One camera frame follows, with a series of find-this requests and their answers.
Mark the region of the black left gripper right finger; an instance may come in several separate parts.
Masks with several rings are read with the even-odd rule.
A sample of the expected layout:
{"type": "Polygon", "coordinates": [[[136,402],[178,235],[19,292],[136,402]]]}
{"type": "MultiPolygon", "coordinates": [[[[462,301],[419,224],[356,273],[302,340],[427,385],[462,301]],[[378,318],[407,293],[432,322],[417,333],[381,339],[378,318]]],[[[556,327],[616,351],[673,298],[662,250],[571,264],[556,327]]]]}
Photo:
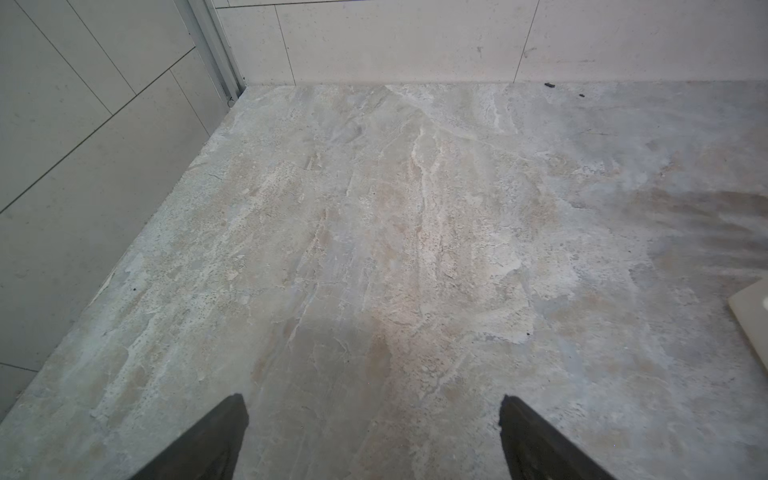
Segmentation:
{"type": "Polygon", "coordinates": [[[517,396],[503,398],[499,427],[512,479],[615,479],[517,396]]]}

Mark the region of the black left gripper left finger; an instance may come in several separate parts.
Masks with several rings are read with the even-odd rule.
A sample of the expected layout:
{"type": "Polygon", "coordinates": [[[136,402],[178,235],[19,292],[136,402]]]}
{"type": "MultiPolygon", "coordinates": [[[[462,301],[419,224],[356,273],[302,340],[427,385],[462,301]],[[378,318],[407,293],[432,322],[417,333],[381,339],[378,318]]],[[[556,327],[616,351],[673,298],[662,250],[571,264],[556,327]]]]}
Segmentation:
{"type": "Polygon", "coordinates": [[[131,479],[232,479],[248,424],[243,395],[230,395],[131,479]]]}

